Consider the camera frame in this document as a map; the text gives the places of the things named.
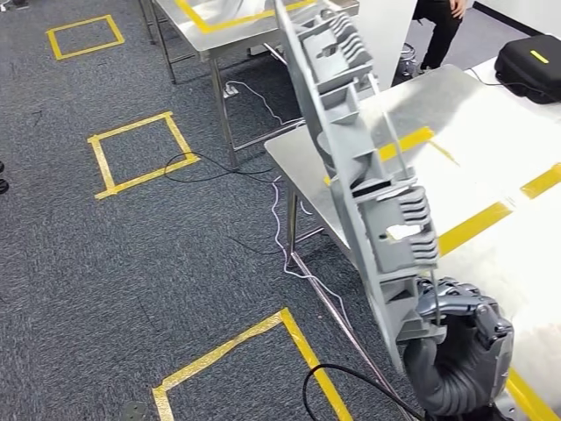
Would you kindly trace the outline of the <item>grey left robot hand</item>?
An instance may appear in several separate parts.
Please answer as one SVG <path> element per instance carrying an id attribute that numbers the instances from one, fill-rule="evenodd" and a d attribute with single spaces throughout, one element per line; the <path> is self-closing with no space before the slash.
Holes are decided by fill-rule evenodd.
<path id="1" fill-rule="evenodd" d="M 148 405 L 145 402 L 129 401 L 125 403 L 121 412 L 120 421 L 143 421 L 146 419 Z"/>

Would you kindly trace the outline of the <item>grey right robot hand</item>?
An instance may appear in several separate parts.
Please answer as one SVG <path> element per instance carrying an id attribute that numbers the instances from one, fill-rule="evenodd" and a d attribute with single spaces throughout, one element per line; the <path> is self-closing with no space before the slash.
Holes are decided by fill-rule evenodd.
<path id="1" fill-rule="evenodd" d="M 446 335 L 409 341 L 403 354 L 418 401 L 432 416 L 464 416 L 489 406 L 504 387 L 512 359 L 514 328 L 498 304 L 478 288 L 445 277 L 436 289 L 422 283 L 418 313 L 439 311 Z"/>

